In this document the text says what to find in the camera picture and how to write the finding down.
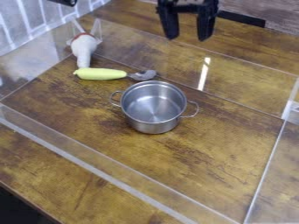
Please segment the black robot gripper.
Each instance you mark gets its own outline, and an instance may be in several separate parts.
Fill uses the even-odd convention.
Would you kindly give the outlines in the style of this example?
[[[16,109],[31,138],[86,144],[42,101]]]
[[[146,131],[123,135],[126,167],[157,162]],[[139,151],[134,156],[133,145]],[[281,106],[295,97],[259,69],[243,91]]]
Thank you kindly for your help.
[[[201,41],[209,39],[214,33],[218,12],[219,0],[158,0],[157,2],[157,13],[169,39],[179,36],[178,13],[198,13],[198,37]]]

